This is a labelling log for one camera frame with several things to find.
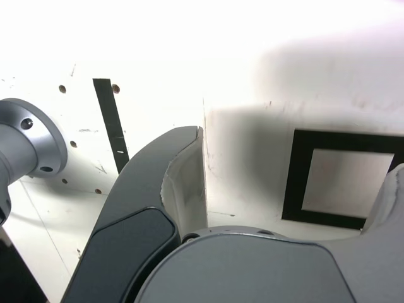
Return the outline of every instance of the black square marker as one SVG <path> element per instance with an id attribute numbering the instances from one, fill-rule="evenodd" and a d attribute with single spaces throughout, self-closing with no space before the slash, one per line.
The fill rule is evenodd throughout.
<path id="1" fill-rule="evenodd" d="M 404 137 L 295 130 L 282 219 L 361 229 L 364 218 L 302 210 L 314 149 L 394 154 L 388 169 L 391 171 L 404 163 Z"/>

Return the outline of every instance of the bolt hole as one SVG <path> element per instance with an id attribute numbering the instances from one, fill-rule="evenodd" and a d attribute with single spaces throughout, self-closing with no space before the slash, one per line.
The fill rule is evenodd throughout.
<path id="1" fill-rule="evenodd" d="M 117 86 L 116 84 L 112 85 L 112 91 L 114 93 L 119 93 L 121 91 L 121 89 L 119 88 L 119 86 Z"/>
<path id="2" fill-rule="evenodd" d="M 42 167 L 40 168 L 40 170 L 41 170 L 42 172 L 53 172 L 53 168 L 48 167 L 48 166 L 42 166 Z"/>
<path id="3" fill-rule="evenodd" d="M 59 85 L 59 91 L 61 93 L 66 93 L 66 87 L 64 87 L 64 85 Z"/>
<path id="4" fill-rule="evenodd" d="M 24 120 L 21 121 L 21 128 L 22 129 L 30 129 L 33 126 L 33 122 L 30 118 L 26 118 Z"/>
<path id="5" fill-rule="evenodd" d="M 194 234 L 194 233 L 187 234 L 184 236 L 184 238 L 182 238 L 182 243 L 193 241 L 194 239 L 196 239 L 198 237 L 199 237 L 198 234 Z"/>

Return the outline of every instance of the metal flange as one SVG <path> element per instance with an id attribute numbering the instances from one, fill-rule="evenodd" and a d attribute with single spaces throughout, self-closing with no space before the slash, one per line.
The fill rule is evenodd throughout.
<path id="1" fill-rule="evenodd" d="M 52 177 L 65 168 L 68 150 L 62 134 L 39 108 L 16 98 L 1 100 L 0 124 L 19 131 L 33 146 L 37 154 L 37 164 L 28 175 Z"/>
<path id="2" fill-rule="evenodd" d="M 0 225 L 11 211 L 8 185 L 24 175 L 55 176 L 67 160 L 62 134 L 45 113 L 20 99 L 0 100 Z"/>

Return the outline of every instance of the white square center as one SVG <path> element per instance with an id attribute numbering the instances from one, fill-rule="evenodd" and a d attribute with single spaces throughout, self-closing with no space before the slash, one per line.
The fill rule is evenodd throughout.
<path id="1" fill-rule="evenodd" d="M 315 149 L 302 209 L 367 218 L 393 157 Z"/>

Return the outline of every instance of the black tape strip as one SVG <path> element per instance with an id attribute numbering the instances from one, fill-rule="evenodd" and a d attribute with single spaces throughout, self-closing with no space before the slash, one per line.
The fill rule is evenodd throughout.
<path id="1" fill-rule="evenodd" d="M 111 81 L 109 79 L 93 79 L 93 83 L 100 104 L 102 117 L 104 118 L 105 127 L 107 128 L 109 143 L 114 153 L 116 168 L 118 173 L 121 173 L 121 170 L 129 162 L 129 155 L 115 103 L 114 92 L 112 91 Z"/>

